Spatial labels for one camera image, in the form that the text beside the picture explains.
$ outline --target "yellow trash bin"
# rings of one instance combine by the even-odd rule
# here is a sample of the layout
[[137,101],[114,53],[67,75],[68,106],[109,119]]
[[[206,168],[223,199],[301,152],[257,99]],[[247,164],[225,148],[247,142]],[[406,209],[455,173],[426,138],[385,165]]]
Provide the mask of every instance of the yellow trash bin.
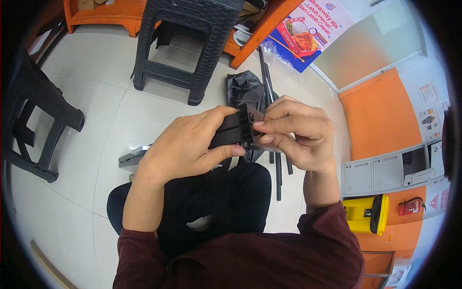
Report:
[[387,195],[345,200],[342,203],[347,215],[346,221],[353,233],[370,233],[381,236],[385,231],[389,205]]

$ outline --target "red fire extinguisher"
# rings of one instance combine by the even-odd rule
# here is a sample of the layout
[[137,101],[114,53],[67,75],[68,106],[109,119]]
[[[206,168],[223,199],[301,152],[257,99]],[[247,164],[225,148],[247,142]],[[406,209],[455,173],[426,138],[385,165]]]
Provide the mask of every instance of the red fire extinguisher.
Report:
[[408,214],[419,213],[421,211],[421,208],[424,208],[425,211],[427,210],[424,204],[424,200],[422,200],[421,197],[415,197],[399,204],[398,215],[403,216]]

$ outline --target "black pants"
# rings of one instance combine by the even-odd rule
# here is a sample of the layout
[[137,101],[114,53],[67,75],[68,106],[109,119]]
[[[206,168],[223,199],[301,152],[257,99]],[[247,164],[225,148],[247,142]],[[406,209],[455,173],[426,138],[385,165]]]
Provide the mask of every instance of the black pants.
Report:
[[[131,183],[115,188],[107,203],[109,221],[120,235],[125,199]],[[271,197],[268,170],[244,163],[229,172],[179,178],[165,185],[164,212],[157,230],[167,262],[197,244],[227,233],[263,232]],[[186,223],[213,215],[210,226],[194,231]]]

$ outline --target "black plastic stool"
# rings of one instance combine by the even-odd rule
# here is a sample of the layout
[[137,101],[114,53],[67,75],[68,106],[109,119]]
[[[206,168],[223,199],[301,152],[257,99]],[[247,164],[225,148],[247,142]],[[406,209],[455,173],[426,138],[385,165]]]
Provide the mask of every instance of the black plastic stool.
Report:
[[[61,90],[27,53],[20,54],[15,74],[7,95],[1,98],[1,156],[7,162],[52,183],[58,178],[57,172],[49,170],[53,150],[66,126],[82,130],[84,114],[66,102]],[[34,132],[26,124],[35,106],[55,119],[38,163],[30,159],[25,146],[34,147]],[[16,138],[20,154],[12,149],[13,138]]]
[[[245,0],[147,0],[138,35],[133,85],[143,90],[143,76],[190,89],[188,104],[198,105]],[[162,20],[154,30],[154,25]],[[205,44],[193,73],[149,61],[151,43],[166,26],[181,25],[202,33]],[[163,44],[170,42],[163,39]]]

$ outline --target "maroon shirt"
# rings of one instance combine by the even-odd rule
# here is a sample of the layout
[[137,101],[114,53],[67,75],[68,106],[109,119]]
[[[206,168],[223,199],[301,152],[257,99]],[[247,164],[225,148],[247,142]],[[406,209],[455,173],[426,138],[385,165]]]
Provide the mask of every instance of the maroon shirt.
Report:
[[154,233],[122,229],[113,288],[360,288],[365,261],[341,202],[300,217],[300,234],[228,234],[165,267]]

